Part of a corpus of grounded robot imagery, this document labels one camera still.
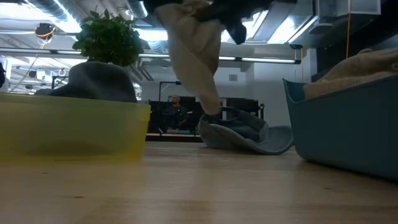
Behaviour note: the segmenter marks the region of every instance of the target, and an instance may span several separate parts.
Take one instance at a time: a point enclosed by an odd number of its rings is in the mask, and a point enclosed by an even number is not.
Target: green leaves
[[[139,33],[130,28],[134,21],[121,15],[114,17],[108,10],[103,16],[97,12],[91,15],[81,21],[81,32],[76,35],[73,49],[81,50],[81,55],[90,60],[120,66],[134,63],[143,52]]]

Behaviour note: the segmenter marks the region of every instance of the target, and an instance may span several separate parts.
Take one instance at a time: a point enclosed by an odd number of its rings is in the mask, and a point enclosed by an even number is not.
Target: yellow plastic bin
[[[0,161],[139,159],[150,106],[0,94]]]

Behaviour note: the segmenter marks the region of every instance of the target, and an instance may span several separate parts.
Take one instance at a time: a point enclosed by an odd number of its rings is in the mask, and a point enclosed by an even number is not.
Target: blue plastic bin
[[[304,83],[284,85],[300,157],[398,180],[398,76],[311,100]]]

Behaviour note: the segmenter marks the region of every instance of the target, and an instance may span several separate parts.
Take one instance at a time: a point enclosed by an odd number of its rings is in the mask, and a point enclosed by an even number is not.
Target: beige cloth
[[[341,61],[317,82],[305,85],[305,98],[314,98],[397,74],[398,48],[379,51],[364,49]]]
[[[155,10],[168,35],[170,60],[177,78],[198,96],[207,114],[220,112],[213,75],[218,68],[222,27],[219,21],[199,23],[192,17],[207,6],[204,0],[184,0]]]

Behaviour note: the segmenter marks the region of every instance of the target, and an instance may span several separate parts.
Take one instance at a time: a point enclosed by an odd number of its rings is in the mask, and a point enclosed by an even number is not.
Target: wooden table
[[[148,142],[140,163],[0,164],[1,224],[398,223],[398,187],[281,156]]]

